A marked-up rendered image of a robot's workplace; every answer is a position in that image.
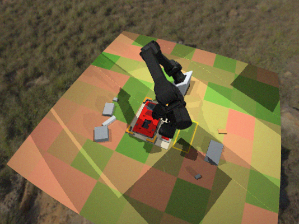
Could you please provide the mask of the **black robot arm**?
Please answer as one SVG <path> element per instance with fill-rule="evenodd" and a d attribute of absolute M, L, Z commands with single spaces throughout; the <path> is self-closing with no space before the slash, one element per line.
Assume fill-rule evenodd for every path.
<path fill-rule="evenodd" d="M 154 92 L 158 102 L 153 108 L 152 117 L 166 121 L 166 114 L 172 113 L 177 129 L 186 129 L 192 125 L 189 113 L 184 107 L 184 97 L 177 86 L 167 80 L 162 68 L 169 77 L 173 77 L 175 84 L 184 82 L 186 75 L 182 73 L 182 66 L 173 59 L 168 60 L 161 51 L 157 41 L 150 41 L 141 48 L 139 55 L 145 61 L 154 80 Z M 168 104 L 168 106 L 166 106 Z"/>

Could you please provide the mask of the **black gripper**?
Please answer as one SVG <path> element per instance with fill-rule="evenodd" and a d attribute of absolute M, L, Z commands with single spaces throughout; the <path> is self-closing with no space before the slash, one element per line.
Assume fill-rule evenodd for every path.
<path fill-rule="evenodd" d="M 161 127 L 160 127 L 158 133 L 161 136 L 165 136 L 167 138 L 172 139 L 175 135 L 176 130 L 177 130 L 177 127 L 176 127 L 175 121 L 173 119 L 172 113 L 166 114 L 166 119 L 168 119 L 167 123 L 164 122 L 163 124 L 161 124 Z"/>

